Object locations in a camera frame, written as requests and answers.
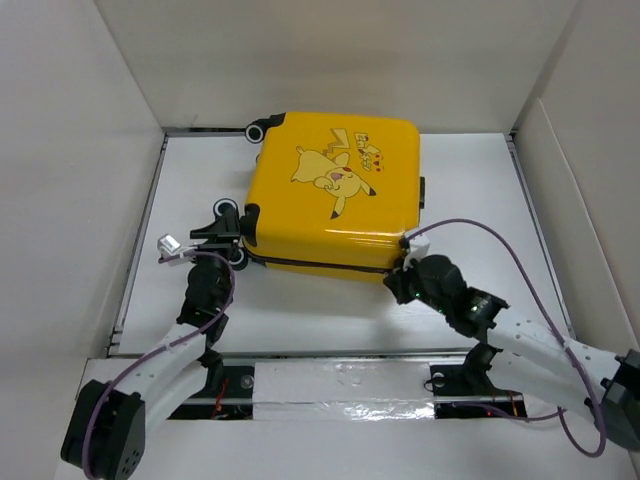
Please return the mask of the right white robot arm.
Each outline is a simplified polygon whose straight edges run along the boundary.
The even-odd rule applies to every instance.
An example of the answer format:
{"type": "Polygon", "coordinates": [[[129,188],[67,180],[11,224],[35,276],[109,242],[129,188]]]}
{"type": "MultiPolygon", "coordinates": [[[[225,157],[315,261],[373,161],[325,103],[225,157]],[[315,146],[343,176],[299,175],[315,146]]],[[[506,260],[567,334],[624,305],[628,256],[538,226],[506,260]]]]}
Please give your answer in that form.
{"type": "Polygon", "coordinates": [[[639,449],[639,353],[599,350],[556,336],[505,300],[472,287],[448,257],[412,259],[383,280],[396,301],[420,301],[458,334],[476,340],[462,368],[474,393],[517,391],[571,411],[604,430],[607,440],[639,449]]]}

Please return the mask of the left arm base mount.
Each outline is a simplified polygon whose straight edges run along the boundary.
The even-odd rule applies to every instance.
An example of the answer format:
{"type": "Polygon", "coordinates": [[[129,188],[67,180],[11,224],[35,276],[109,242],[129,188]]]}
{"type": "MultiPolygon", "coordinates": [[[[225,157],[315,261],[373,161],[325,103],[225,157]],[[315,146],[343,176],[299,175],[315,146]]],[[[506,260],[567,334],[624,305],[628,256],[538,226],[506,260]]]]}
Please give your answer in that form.
{"type": "Polygon", "coordinates": [[[213,351],[200,364],[207,368],[204,386],[183,402],[170,420],[251,420],[255,365],[231,360],[213,351]]]}

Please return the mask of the yellow hard-shell suitcase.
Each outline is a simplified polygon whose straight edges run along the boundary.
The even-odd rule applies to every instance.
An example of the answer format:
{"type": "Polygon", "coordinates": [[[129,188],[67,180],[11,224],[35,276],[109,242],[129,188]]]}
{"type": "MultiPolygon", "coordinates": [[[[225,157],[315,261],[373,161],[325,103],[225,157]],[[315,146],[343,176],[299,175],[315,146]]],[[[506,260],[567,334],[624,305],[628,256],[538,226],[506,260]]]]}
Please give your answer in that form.
{"type": "Polygon", "coordinates": [[[237,215],[237,261],[381,282],[424,206],[417,127],[289,111],[250,122],[244,135],[260,151],[237,215]]]}

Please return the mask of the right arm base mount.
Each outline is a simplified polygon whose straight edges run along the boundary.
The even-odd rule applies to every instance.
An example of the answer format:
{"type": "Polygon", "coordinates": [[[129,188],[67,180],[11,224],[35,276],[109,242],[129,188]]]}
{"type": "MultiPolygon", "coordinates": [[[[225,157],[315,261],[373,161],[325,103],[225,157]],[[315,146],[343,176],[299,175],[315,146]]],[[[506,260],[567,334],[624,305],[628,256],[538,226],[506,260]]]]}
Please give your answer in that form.
{"type": "Polygon", "coordinates": [[[436,419],[490,419],[528,417],[520,393],[497,389],[488,379],[498,350],[478,344],[461,364],[430,366],[424,389],[435,398],[436,419]]]}

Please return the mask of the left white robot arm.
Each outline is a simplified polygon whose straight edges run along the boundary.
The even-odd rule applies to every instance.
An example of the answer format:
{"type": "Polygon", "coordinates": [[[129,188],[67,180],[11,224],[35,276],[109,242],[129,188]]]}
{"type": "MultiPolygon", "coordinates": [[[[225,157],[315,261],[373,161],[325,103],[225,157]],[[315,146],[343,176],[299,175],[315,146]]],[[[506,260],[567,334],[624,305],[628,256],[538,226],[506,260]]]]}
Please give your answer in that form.
{"type": "Polygon", "coordinates": [[[159,263],[188,264],[184,300],[175,323],[147,353],[114,379],[91,380],[78,392],[60,458],[88,479],[128,479],[148,434],[190,396],[222,387],[223,362],[214,351],[228,322],[235,268],[245,263],[237,204],[222,199],[211,224],[190,232],[190,245],[165,234],[159,263]]]}

